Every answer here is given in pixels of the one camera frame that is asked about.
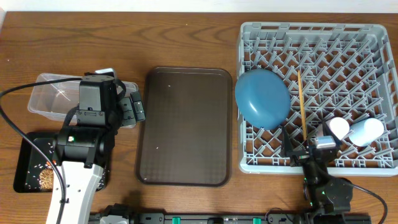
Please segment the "wooden chopstick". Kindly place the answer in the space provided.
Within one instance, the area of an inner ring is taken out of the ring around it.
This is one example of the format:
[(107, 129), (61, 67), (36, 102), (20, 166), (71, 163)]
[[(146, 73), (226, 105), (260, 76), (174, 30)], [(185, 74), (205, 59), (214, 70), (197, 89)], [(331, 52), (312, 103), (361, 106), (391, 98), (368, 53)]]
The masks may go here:
[(302, 121), (302, 131), (303, 131), (303, 140), (307, 140), (307, 124), (305, 117), (305, 107), (304, 107), (304, 97), (303, 97), (303, 89), (302, 89), (302, 79), (300, 70), (297, 71), (298, 76), (298, 93), (299, 93), (299, 101), (300, 101), (300, 114)]

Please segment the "light blue cup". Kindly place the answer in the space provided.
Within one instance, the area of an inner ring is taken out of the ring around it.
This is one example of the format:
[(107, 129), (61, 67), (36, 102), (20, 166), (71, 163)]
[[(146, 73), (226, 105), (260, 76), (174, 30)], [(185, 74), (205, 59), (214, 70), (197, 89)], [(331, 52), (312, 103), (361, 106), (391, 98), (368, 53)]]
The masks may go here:
[(368, 118), (350, 126), (349, 140), (356, 146), (364, 147), (379, 138), (384, 132), (384, 125), (376, 118)]

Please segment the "white rice pile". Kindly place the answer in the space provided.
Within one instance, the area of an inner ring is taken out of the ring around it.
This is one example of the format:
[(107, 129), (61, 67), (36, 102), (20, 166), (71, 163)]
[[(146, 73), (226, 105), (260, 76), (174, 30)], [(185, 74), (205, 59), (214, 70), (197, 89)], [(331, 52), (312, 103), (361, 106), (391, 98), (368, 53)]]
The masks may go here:
[[(48, 158), (53, 156), (53, 144), (50, 138), (38, 138), (34, 142), (43, 150), (44, 154)], [(44, 169), (52, 169), (52, 167), (46, 166), (46, 159), (44, 159), (35, 149), (30, 150), (29, 163), (27, 166), (24, 187), (29, 191), (39, 190), (39, 191), (52, 191), (52, 190), (41, 190), (39, 185), (39, 174)]]

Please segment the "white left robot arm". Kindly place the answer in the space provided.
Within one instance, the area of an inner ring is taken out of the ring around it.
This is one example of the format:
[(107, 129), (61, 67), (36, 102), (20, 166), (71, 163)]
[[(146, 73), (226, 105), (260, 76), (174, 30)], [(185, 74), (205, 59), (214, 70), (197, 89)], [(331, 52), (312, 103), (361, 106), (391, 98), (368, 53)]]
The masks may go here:
[(97, 186), (118, 129), (145, 120), (138, 92), (126, 95), (115, 75), (89, 73), (79, 84), (78, 105), (53, 141), (52, 200), (47, 223), (87, 223)]

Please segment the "brown food scrap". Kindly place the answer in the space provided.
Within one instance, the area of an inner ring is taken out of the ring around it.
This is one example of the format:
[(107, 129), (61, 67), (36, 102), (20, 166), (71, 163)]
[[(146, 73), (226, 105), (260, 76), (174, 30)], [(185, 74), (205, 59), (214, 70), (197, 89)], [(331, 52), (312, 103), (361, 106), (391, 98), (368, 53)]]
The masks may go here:
[(44, 169), (39, 174), (39, 185), (41, 190), (52, 190), (53, 189), (53, 170)]

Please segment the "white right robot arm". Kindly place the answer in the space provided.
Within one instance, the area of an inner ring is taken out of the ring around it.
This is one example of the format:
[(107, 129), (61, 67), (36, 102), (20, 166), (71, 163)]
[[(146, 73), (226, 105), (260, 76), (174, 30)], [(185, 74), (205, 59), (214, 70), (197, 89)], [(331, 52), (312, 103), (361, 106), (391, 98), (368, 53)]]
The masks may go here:
[(311, 208), (294, 216), (292, 223), (339, 223), (344, 213), (351, 210), (353, 197), (351, 182), (328, 173), (327, 164), (336, 159), (342, 142), (322, 122), (323, 136), (315, 138), (315, 144), (304, 142), (304, 148), (294, 149), (285, 128), (282, 128), (281, 154), (290, 159), (291, 167), (303, 170), (303, 193)]

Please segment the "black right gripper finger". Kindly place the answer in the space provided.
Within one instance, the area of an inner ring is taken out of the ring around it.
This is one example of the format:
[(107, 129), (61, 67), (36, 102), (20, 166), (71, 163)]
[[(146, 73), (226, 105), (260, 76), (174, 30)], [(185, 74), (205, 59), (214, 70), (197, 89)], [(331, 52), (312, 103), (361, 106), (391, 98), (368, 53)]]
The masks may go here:
[(326, 137), (331, 137), (332, 140), (335, 142), (336, 146), (341, 146), (342, 142), (338, 139), (338, 137), (333, 133), (333, 131), (329, 128), (326, 121), (322, 121), (322, 133)]
[(284, 127), (281, 127), (282, 130), (282, 146), (281, 146), (281, 156), (282, 157), (291, 157), (293, 153), (293, 145), (290, 141), (289, 135)]

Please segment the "dark blue plate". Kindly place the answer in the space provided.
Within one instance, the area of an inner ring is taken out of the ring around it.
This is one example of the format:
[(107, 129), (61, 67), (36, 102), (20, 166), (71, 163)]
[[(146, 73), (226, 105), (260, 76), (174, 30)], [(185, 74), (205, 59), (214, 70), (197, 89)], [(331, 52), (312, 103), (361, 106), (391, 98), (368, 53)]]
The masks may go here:
[(277, 128), (290, 111), (289, 91), (281, 77), (270, 70), (242, 73), (236, 82), (235, 100), (244, 119), (256, 128)]

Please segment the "pink cup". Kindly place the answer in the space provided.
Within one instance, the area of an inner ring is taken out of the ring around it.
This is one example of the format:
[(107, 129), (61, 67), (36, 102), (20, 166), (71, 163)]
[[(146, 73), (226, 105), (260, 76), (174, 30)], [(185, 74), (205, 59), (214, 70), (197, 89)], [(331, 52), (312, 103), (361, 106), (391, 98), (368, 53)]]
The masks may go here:
[[(349, 124), (347, 120), (341, 117), (334, 117), (329, 120), (325, 120), (329, 128), (333, 131), (333, 133), (338, 137), (339, 140), (342, 140), (349, 133)], [(323, 136), (322, 133), (322, 123), (317, 127), (316, 137)]]

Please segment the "orange carrot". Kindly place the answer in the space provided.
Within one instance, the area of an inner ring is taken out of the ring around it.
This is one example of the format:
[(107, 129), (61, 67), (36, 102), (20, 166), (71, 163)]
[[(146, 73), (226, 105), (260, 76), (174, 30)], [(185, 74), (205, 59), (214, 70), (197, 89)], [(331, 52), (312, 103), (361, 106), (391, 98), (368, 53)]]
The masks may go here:
[(55, 166), (57, 165), (56, 161), (54, 161), (54, 160), (52, 162), (48, 162), (48, 161), (46, 162), (46, 166), (48, 166), (48, 167), (50, 167), (51, 164), (53, 164)]

